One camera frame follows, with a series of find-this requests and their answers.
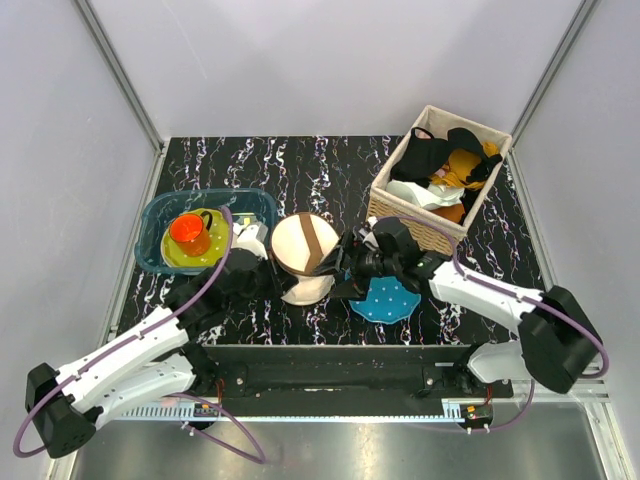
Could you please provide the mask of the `teal plastic tub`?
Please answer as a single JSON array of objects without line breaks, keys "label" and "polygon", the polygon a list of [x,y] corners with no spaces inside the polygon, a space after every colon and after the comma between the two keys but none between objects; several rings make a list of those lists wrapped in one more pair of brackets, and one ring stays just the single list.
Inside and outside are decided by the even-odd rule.
[{"label": "teal plastic tub", "polygon": [[268,228],[265,244],[279,220],[275,199],[257,188],[217,188],[185,190],[162,194],[153,199],[141,216],[138,240],[134,248],[137,264],[151,274],[197,275],[206,268],[173,268],[161,255],[161,240],[172,219],[199,208],[217,209],[226,206],[233,222],[241,225],[262,222]]}]

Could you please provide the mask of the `wicker basket with liner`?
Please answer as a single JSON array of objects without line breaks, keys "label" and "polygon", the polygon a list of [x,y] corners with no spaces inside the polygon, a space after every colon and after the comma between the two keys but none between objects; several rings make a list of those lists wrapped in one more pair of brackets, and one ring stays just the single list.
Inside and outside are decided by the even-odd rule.
[{"label": "wicker basket with liner", "polygon": [[374,178],[367,215],[406,216],[422,248],[451,254],[511,144],[506,132],[428,105]]}]

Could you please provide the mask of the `black garment in basket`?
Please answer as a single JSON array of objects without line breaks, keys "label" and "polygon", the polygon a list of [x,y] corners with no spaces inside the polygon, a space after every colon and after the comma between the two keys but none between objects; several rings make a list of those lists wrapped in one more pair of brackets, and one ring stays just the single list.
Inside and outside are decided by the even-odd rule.
[{"label": "black garment in basket", "polygon": [[444,166],[453,150],[471,150],[481,144],[476,135],[466,128],[453,128],[445,138],[435,138],[426,129],[413,127],[405,152],[391,168],[390,179],[428,187],[429,178]]}]

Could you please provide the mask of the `blue polka dot plate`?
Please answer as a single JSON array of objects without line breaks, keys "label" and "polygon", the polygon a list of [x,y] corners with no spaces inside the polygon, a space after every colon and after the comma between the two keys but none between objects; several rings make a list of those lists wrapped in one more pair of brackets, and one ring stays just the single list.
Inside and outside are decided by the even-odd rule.
[{"label": "blue polka dot plate", "polygon": [[373,278],[364,300],[350,300],[351,309],[366,321],[392,325],[409,319],[421,295],[408,291],[395,277]]}]

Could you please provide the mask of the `orange mug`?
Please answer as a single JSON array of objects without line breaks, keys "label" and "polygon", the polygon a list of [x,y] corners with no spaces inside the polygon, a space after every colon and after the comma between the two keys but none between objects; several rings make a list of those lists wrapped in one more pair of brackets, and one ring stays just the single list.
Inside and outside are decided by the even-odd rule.
[{"label": "orange mug", "polygon": [[209,230],[212,224],[213,216],[207,211],[184,213],[172,221],[169,236],[185,255],[202,256],[211,246]]}]

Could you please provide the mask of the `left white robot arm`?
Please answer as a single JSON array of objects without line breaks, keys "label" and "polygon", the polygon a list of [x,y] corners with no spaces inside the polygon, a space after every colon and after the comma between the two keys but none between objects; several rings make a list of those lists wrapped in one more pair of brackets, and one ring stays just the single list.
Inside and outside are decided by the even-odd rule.
[{"label": "left white robot arm", "polygon": [[241,304],[282,296],[298,282],[272,254],[231,249],[99,349],[57,368],[34,367],[27,375],[24,423],[35,427],[42,451],[57,459],[115,417],[158,397],[208,394],[219,374],[200,335]]}]

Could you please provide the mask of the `mustard yellow garment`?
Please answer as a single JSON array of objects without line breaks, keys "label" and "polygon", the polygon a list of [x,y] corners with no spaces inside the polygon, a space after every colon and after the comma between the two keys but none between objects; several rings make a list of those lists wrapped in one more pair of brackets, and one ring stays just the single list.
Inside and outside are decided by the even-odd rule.
[{"label": "mustard yellow garment", "polygon": [[429,185],[446,185],[464,188],[461,203],[436,209],[438,215],[454,223],[462,224],[486,186],[496,166],[500,166],[503,157],[499,148],[484,142],[471,150],[457,148],[453,150],[444,166],[429,178]]}]

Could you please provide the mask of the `cream round laundry bag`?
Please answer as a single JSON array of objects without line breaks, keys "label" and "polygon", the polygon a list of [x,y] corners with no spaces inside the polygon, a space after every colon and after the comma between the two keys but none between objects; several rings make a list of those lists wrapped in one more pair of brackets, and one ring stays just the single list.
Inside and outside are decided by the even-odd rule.
[{"label": "cream round laundry bag", "polygon": [[309,306],[325,298],[334,286],[334,277],[313,276],[313,270],[338,244],[339,235],[319,215],[301,212],[280,220],[271,233],[275,260],[297,283],[281,299],[293,306]]}]

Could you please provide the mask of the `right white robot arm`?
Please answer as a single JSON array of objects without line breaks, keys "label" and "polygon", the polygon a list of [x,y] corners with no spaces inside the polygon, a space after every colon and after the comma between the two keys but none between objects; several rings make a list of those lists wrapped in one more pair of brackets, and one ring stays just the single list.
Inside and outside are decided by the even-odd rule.
[{"label": "right white robot arm", "polygon": [[466,396],[502,380],[566,394],[595,359],[607,372],[603,342],[569,290],[518,287],[475,272],[455,256],[421,248],[405,222],[373,218],[344,233],[313,275],[345,274],[331,295],[354,301],[367,298],[372,279],[393,277],[413,294],[471,310],[515,334],[514,341],[472,346],[459,358],[454,384]]}]

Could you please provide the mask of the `yellow-green plate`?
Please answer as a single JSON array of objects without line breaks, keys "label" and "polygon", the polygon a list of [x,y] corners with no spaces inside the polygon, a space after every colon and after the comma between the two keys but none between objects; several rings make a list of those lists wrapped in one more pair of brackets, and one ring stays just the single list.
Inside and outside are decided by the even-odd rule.
[{"label": "yellow-green plate", "polygon": [[191,210],[185,213],[201,214],[203,212],[209,212],[213,216],[213,224],[209,230],[209,236],[211,239],[211,246],[209,250],[202,256],[190,257],[185,255],[177,244],[169,236],[169,226],[165,230],[161,240],[161,255],[164,262],[173,268],[204,268],[214,266],[219,259],[222,258],[227,248],[227,242],[229,236],[232,234],[232,229],[229,222],[224,218],[223,213],[217,209],[199,208]]}]

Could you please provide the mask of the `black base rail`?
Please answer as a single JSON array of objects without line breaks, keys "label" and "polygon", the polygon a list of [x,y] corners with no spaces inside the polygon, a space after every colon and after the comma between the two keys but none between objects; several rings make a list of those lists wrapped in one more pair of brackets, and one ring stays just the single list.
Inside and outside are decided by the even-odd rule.
[{"label": "black base rail", "polygon": [[444,400],[510,399],[462,374],[464,346],[208,347],[205,358],[223,383],[222,403],[236,416],[417,417],[441,415]]}]

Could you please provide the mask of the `white garment in basket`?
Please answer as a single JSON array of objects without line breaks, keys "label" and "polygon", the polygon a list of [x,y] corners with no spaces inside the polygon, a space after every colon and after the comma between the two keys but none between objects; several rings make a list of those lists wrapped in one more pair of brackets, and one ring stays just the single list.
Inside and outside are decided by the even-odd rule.
[{"label": "white garment in basket", "polygon": [[422,187],[415,182],[391,180],[386,186],[386,192],[416,207],[431,211],[460,204],[465,189],[446,185]]}]

